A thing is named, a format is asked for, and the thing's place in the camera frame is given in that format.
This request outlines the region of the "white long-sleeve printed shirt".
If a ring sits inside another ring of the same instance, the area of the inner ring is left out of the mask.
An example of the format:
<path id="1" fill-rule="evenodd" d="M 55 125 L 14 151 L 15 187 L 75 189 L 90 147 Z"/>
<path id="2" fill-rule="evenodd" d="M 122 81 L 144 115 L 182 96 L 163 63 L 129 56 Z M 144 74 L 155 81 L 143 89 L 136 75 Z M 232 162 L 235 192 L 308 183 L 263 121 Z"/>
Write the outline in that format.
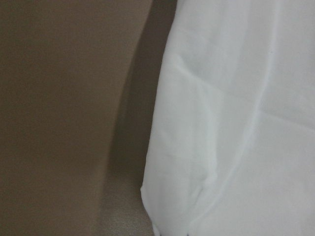
<path id="1" fill-rule="evenodd" d="M 314 1 L 177 2 L 141 197 L 157 236 L 314 235 Z"/>

